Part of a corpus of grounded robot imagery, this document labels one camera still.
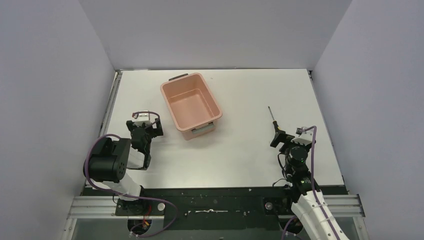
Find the black handled screwdriver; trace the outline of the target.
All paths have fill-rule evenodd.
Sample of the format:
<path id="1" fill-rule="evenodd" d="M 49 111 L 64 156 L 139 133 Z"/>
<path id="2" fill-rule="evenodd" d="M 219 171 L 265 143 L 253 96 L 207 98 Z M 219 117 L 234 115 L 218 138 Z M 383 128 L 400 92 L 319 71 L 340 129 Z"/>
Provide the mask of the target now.
<path id="1" fill-rule="evenodd" d="M 277 133 L 277 132 L 278 132 L 278 131 L 280 131 L 281 129 L 280 129 L 280 127 L 279 127 L 279 125 L 278 125 L 278 122 L 276 121 L 276 119 L 275 119 L 275 117 L 274 117 L 274 115 L 273 115 L 273 112 L 272 112 L 272 110 L 271 110 L 271 107 L 270 107 L 270 106 L 268 106 L 268 110 L 269 110 L 269 113 L 270 113 L 271 118 L 272 118 L 272 124 L 273 124 L 274 131 Z"/>

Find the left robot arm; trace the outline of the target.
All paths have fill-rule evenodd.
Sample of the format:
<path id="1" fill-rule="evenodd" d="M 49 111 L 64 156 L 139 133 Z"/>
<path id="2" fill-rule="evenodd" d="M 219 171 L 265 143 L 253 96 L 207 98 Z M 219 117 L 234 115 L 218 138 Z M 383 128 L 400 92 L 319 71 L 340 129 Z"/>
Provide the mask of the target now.
<path id="1" fill-rule="evenodd" d="M 107 191 L 128 202 L 128 208 L 141 215 L 148 208 L 148 201 L 142 196 L 143 187 L 127 173 L 128 169 L 145 171 L 151 163 L 152 139 L 163 136 L 161 120 L 128 120 L 126 127 L 129 138 L 112 140 L 111 134 L 94 144 L 88 155 L 88 177 L 107 186 Z"/>

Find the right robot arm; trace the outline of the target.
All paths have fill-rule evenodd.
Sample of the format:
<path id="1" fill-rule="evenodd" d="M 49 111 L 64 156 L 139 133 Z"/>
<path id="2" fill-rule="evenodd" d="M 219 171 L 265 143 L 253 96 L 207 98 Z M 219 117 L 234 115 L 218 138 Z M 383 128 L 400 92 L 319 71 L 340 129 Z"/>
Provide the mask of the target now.
<path id="1" fill-rule="evenodd" d="M 287 204 L 294 214 L 283 228 L 297 219 L 312 240 L 346 240 L 348 237 L 331 213 L 327 201 L 314 178 L 316 126 L 297 128 L 295 135 L 274 124 L 272 148 L 281 144 L 278 156 L 283 178 L 289 184 Z"/>

